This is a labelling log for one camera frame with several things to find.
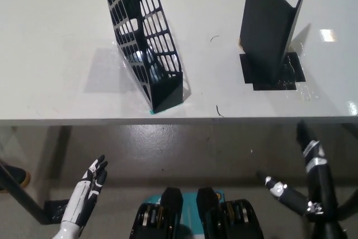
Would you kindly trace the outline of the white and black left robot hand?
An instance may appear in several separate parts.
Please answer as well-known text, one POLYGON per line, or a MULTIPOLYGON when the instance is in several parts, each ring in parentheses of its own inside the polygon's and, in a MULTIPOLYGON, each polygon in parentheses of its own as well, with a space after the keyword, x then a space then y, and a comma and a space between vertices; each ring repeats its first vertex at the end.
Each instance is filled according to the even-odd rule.
POLYGON ((107 165, 108 161, 105 160, 103 154, 95 159, 85 171, 72 192, 62 222, 73 223, 79 228, 87 224, 106 181, 107 165))

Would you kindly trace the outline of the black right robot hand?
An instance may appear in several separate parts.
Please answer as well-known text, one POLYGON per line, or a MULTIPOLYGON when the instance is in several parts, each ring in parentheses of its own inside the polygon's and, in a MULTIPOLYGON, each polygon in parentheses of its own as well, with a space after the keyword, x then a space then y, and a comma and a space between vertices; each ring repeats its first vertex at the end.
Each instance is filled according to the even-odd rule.
POLYGON ((337 219, 338 202, 334 182, 321 142, 304 121, 297 124, 296 140, 304 157, 308 196, 265 172, 257 172, 257 177, 274 199, 298 215, 307 216, 312 220, 337 219))

